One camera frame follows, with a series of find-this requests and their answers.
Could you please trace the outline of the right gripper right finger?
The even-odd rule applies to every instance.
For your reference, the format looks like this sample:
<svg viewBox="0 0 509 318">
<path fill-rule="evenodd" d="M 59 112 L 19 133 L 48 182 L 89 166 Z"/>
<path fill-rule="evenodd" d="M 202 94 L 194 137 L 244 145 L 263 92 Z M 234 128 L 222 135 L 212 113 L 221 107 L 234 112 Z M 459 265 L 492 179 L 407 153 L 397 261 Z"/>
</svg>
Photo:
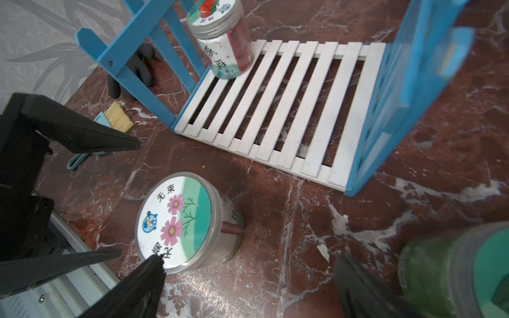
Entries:
<svg viewBox="0 0 509 318">
<path fill-rule="evenodd" d="M 417 317 L 418 311 L 349 256 L 338 256 L 334 280 L 346 317 Z"/>
</svg>

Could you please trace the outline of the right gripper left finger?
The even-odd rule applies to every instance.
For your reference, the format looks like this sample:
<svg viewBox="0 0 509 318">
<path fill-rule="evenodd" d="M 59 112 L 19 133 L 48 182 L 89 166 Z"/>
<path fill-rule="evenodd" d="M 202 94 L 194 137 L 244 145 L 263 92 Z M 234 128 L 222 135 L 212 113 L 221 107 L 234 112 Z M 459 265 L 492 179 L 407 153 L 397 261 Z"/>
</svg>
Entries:
<svg viewBox="0 0 509 318">
<path fill-rule="evenodd" d="M 166 273 L 163 258 L 150 256 L 82 317 L 156 317 Z"/>
</svg>

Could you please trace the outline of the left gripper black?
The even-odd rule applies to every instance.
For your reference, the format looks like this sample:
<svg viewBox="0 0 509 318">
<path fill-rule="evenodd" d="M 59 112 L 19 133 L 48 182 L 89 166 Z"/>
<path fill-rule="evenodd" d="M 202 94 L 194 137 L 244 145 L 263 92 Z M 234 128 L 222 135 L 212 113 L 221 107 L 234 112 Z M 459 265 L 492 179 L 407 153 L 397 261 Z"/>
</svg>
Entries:
<svg viewBox="0 0 509 318">
<path fill-rule="evenodd" d="M 103 249 L 27 258 L 41 244 L 54 205 L 53 200 L 33 194 L 49 149 L 44 136 L 73 153 L 135 151 L 141 147 L 138 138 L 97 123 L 46 96 L 11 96 L 1 116 L 2 296 L 32 290 L 81 267 L 121 255 L 120 249 Z"/>
</svg>

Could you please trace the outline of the pink flower lid container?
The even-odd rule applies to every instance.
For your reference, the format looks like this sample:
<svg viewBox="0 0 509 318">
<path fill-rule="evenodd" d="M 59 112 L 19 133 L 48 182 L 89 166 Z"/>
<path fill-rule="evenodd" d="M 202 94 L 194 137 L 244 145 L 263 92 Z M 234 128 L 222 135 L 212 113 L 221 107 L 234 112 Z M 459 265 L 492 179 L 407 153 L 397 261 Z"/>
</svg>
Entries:
<svg viewBox="0 0 509 318">
<path fill-rule="evenodd" d="M 135 225 L 141 260 L 156 255 L 167 274 L 228 262 L 239 250 L 245 224 L 238 206 L 205 178 L 179 172 L 144 199 Z"/>
</svg>

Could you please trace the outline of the strawberry lid seed container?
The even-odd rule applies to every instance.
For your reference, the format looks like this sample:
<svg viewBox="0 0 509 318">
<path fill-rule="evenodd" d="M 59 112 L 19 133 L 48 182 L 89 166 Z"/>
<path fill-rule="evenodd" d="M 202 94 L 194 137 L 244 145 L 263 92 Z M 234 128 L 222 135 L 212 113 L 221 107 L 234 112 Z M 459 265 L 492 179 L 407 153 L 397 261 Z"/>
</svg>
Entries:
<svg viewBox="0 0 509 318">
<path fill-rule="evenodd" d="M 187 25 L 217 78 L 238 78 L 251 67 L 251 37 L 240 1 L 198 1 Z"/>
</svg>

